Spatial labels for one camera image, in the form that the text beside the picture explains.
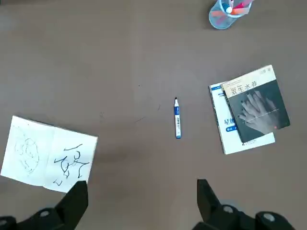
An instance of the book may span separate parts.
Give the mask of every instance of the book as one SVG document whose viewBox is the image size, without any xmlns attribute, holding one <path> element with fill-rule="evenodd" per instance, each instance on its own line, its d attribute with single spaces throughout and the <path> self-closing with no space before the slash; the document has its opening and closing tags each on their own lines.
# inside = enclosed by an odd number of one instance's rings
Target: book
<svg viewBox="0 0 307 230">
<path fill-rule="evenodd" d="M 272 65 L 222 84 L 242 142 L 290 125 Z"/>
<path fill-rule="evenodd" d="M 211 85 L 209 89 L 224 153 L 231 154 L 274 143 L 275 137 L 273 133 L 245 143 L 241 141 L 235 119 L 231 115 L 221 84 L 223 82 Z"/>
<path fill-rule="evenodd" d="M 98 137 L 12 117 L 1 176 L 68 192 L 87 181 Z"/>
</svg>

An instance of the table surface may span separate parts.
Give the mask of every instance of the table surface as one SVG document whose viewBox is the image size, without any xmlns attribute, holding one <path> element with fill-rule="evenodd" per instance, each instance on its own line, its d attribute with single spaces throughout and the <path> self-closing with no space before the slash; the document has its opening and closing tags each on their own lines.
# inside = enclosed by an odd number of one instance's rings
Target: table surface
<svg viewBox="0 0 307 230">
<path fill-rule="evenodd" d="M 77 229 L 189 230 L 196 180 L 247 214 L 305 228 L 306 9 L 257 0 L 212 29 L 211 0 L 7 0 L 0 7 L 0 164 L 12 115 L 99 136 Z M 224 155 L 208 86 L 272 64 L 291 126 Z M 175 139 L 174 97 L 182 139 Z M 0 178 L 0 215 L 22 220 L 63 193 Z"/>
</svg>

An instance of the paper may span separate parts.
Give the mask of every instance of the paper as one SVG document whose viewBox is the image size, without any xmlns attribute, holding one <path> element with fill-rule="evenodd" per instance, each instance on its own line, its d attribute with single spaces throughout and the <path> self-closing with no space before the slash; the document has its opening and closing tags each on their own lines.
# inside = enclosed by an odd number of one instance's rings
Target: paper
<svg viewBox="0 0 307 230">
<path fill-rule="evenodd" d="M 66 193 L 88 181 L 97 140 L 13 116 L 1 175 Z"/>
<path fill-rule="evenodd" d="M 54 127 L 13 116 L 1 175 L 42 186 Z"/>
<path fill-rule="evenodd" d="M 55 128 L 44 187 L 68 192 L 77 181 L 88 181 L 97 137 Z"/>
</svg>

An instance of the whiteboard marker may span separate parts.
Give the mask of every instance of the whiteboard marker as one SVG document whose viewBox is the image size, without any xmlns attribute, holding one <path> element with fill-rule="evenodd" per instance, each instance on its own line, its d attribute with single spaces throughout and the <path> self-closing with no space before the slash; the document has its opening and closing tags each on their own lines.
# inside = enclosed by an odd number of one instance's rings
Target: whiteboard marker
<svg viewBox="0 0 307 230">
<path fill-rule="evenodd" d="M 181 138 L 180 111 L 179 111 L 179 104 L 177 97 L 175 97 L 174 112 L 175 112 L 176 138 L 180 139 Z"/>
</svg>

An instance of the book cover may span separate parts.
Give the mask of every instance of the book cover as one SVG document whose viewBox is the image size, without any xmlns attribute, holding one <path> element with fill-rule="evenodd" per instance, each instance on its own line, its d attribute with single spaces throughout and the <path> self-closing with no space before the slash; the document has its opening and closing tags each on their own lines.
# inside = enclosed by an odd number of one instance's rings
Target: book cover
<svg viewBox="0 0 307 230">
<path fill-rule="evenodd" d="M 236 122 L 228 107 L 221 84 L 222 83 L 211 85 L 209 89 L 224 153 L 231 154 L 274 143 L 275 138 L 273 133 L 269 133 L 249 142 L 243 143 L 241 141 Z"/>
<path fill-rule="evenodd" d="M 290 125 L 272 65 L 222 84 L 242 142 Z"/>
</svg>

